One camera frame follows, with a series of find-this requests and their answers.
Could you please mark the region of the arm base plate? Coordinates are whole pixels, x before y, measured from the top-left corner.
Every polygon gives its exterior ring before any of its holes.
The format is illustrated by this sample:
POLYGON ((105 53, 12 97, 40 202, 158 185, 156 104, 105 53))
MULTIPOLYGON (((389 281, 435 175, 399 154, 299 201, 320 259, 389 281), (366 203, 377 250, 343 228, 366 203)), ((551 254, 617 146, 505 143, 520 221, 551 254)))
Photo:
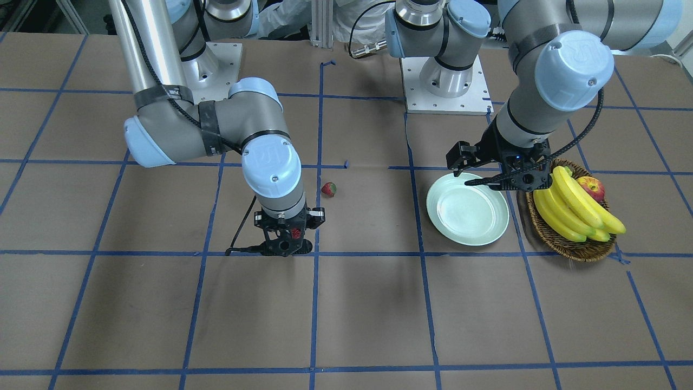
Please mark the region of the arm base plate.
POLYGON ((450 70, 433 57, 401 59, 402 79, 408 113, 492 114, 480 59, 466 70, 450 70))
POLYGON ((228 98, 231 86, 238 81, 242 53, 241 43, 207 42, 198 56, 181 59, 186 86, 195 104, 228 98))

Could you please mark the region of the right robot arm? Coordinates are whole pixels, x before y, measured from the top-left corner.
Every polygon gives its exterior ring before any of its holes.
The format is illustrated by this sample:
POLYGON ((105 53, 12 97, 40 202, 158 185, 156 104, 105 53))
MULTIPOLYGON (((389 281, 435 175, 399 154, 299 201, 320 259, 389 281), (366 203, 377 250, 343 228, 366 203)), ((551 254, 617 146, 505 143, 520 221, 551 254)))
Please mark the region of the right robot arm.
POLYGON ((125 141, 145 167, 236 152, 260 211, 264 242, 241 252, 308 254, 305 230, 326 219, 306 203, 302 164, 270 82, 236 81, 214 38, 257 32, 255 1, 111 1, 109 7, 132 80, 137 114, 125 141))

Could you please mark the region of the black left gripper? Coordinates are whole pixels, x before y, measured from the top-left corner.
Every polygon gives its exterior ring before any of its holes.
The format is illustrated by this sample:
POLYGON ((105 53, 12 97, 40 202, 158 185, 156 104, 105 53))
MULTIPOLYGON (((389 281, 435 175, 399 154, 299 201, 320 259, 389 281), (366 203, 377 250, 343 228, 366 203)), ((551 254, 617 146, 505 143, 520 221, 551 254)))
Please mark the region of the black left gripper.
POLYGON ((553 179, 550 176, 551 165, 544 163, 544 159, 550 155, 550 146, 547 140, 530 144, 529 148, 522 148, 510 143, 500 135, 496 123, 492 122, 477 144, 471 146, 468 142, 458 141, 453 145, 446 153, 447 168, 458 177, 461 171, 470 167, 498 162, 501 174, 509 174, 509 177, 488 183, 491 190, 532 192, 548 189, 553 179))

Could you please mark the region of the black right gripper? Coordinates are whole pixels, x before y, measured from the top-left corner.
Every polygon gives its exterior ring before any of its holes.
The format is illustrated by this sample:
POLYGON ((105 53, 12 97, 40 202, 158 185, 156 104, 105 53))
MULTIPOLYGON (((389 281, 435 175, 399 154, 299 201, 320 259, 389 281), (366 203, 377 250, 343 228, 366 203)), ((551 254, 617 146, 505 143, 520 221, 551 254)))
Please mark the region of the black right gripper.
POLYGON ((255 227, 263 230, 265 241, 253 247, 253 252, 265 256, 289 256, 309 254, 313 244, 304 238, 306 229, 316 229, 326 220, 325 209, 305 207, 297 215, 290 219, 284 217, 275 219, 265 211, 257 211, 253 216, 255 227), (291 237, 291 229, 299 228, 302 231, 301 239, 291 237))

